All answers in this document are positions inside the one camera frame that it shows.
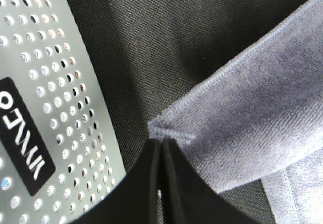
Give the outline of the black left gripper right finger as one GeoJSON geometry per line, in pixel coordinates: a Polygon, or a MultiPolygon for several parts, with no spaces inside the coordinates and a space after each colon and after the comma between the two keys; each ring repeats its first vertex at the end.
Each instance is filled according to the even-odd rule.
{"type": "Polygon", "coordinates": [[[174,139],[163,140],[160,153],[166,223],[257,223],[205,183],[174,139]]]}

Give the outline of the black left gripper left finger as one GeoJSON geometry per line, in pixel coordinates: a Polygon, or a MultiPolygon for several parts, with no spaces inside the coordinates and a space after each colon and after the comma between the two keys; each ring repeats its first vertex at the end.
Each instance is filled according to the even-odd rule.
{"type": "Polygon", "coordinates": [[[157,223],[161,143],[148,139],[130,171],[95,207],[72,223],[157,223]]]}

